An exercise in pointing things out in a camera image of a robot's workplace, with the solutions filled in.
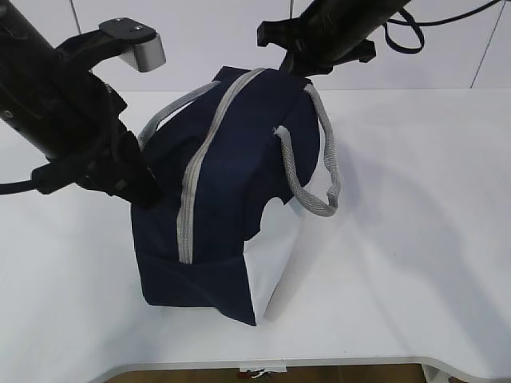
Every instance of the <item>zipper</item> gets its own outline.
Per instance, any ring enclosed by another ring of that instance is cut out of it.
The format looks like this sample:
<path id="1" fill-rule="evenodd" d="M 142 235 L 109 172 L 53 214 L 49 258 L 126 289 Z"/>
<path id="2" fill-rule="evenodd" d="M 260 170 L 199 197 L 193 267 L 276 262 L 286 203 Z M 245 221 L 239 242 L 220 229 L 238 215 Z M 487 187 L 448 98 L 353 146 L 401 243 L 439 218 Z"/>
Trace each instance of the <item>zipper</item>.
<path id="1" fill-rule="evenodd" d="M 215 138 L 222 120 L 228 111 L 229 106 L 234 101 L 241 90 L 254 78 L 256 78 L 265 69 L 254 69 L 238 77 L 227 89 L 222 97 L 215 116 L 213 117 L 208 135 L 200 146 L 199 150 L 193 155 L 188 163 L 183 177 L 183 191 L 181 192 L 181 207 L 177 215 L 177 248 L 179 251 L 179 260 L 182 263 L 191 265 L 193 263 L 193 210 L 195 207 L 195 197 L 197 184 L 199 182 L 200 169 L 204 157 L 208 152 L 209 146 Z"/>

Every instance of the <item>bag handle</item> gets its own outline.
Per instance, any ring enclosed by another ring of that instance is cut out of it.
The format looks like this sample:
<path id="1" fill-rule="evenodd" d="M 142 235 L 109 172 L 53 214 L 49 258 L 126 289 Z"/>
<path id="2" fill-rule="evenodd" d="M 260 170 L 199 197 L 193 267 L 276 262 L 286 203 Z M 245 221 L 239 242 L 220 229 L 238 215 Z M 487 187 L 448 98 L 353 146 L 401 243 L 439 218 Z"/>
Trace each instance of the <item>bag handle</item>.
<path id="1" fill-rule="evenodd" d="M 145 145 L 149 142 L 152 136 L 154 136 L 154 133 L 158 130 L 158 127 L 160 126 L 161 121 L 163 121 L 165 118 L 173 114 L 176 110 L 179 110 L 183 108 L 184 106 L 191 104 L 193 101 L 195 101 L 200 96 L 203 96 L 205 93 L 209 92 L 211 89 L 215 88 L 220 81 L 213 81 L 209 84 L 206 84 L 204 86 L 201 86 L 198 89 L 195 89 L 191 91 L 190 93 L 185 94 L 181 98 L 178 98 L 174 102 L 170 103 L 169 105 L 165 106 L 161 111 L 159 111 L 157 114 L 149 120 L 149 122 L 146 124 L 146 126 L 142 129 L 141 134 L 138 135 L 138 144 L 143 149 Z"/>
<path id="2" fill-rule="evenodd" d="M 330 173 L 332 182 L 332 185 L 327 191 L 328 204 L 324 203 L 319 197 L 308 192 L 302 188 L 302 185 L 300 185 L 298 176 L 296 175 L 295 155 L 289 130 L 281 125 L 275 130 L 275 134 L 278 138 L 280 138 L 284 169 L 286 172 L 287 182 L 289 183 L 289 187 L 293 195 L 300 204 L 312 214 L 319 215 L 321 217 L 331 217 L 337 211 L 337 207 L 339 205 L 339 194 L 341 192 L 341 175 L 339 174 L 339 168 L 337 165 L 334 131 L 332 130 L 331 122 L 328 119 L 327 112 L 323 106 L 318 91 L 312 85 L 307 85 L 304 90 L 309 94 L 309 96 L 311 96 L 312 103 L 314 104 L 318 114 L 319 123 L 325 133 L 323 162 Z"/>

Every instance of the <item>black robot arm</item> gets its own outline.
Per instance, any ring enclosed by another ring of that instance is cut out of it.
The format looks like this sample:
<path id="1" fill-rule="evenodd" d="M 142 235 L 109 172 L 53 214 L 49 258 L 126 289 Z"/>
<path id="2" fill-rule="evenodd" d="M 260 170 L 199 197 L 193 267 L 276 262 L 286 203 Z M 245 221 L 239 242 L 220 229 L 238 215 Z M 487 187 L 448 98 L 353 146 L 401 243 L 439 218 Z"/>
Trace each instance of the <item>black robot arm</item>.
<path id="1" fill-rule="evenodd" d="M 89 71 L 121 56 L 141 72 L 165 62 L 160 37 L 128 18 L 66 40 L 54 49 L 7 0 L 0 0 L 0 116 L 46 155 L 29 182 L 0 194 L 71 183 L 118 195 L 141 207 L 161 197 L 136 137 L 119 121 L 121 97 Z"/>
<path id="2" fill-rule="evenodd" d="M 326 74 L 334 65 L 373 58 L 367 36 L 409 1 L 315 0 L 299 18 L 264 22 L 258 43 L 287 50 L 286 72 Z M 165 61 L 156 31 L 134 20 L 104 22 L 54 49 L 8 0 L 0 0 L 0 117 L 49 161 L 30 181 L 0 184 L 0 194 L 49 194 L 76 183 L 140 207 L 160 200 L 136 137 L 118 119 L 125 102 L 89 71 L 114 56 L 141 72 Z"/>
<path id="3" fill-rule="evenodd" d="M 287 51 L 281 69 L 297 76 L 329 74 L 349 61 L 376 56 L 367 37 L 410 0 L 314 0 L 299 18 L 263 22 L 258 45 Z"/>

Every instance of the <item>bag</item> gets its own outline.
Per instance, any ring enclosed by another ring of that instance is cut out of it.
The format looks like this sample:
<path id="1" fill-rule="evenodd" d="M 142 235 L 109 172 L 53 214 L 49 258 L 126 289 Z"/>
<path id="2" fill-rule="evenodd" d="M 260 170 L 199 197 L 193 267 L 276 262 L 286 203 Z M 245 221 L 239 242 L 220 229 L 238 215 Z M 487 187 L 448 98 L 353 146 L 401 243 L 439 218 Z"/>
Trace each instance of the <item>bag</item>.
<path id="1" fill-rule="evenodd" d="M 318 118 L 333 183 L 329 204 L 303 188 L 318 162 Z M 156 114 L 139 142 L 165 193 L 150 210 L 132 206 L 146 301 L 215 307 L 255 326 L 289 259 L 303 207 L 321 216 L 337 209 L 335 141 L 318 93 L 309 80 L 273 69 L 225 67 Z"/>

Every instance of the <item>white table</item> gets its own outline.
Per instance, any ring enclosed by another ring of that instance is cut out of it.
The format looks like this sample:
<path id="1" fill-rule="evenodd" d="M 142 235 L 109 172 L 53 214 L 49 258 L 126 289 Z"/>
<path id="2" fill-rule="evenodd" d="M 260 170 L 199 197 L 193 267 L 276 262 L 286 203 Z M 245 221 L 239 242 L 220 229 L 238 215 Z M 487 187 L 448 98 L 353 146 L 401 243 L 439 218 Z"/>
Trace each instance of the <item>white table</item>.
<path id="1" fill-rule="evenodd" d="M 0 198 L 0 381 L 404 362 L 511 381 L 511 89 L 323 95 L 339 213 L 304 220 L 257 328 L 148 306 L 127 203 L 76 187 Z M 122 118 L 140 130 L 177 96 L 125 93 Z M 42 162 L 2 127 L 2 182 Z"/>

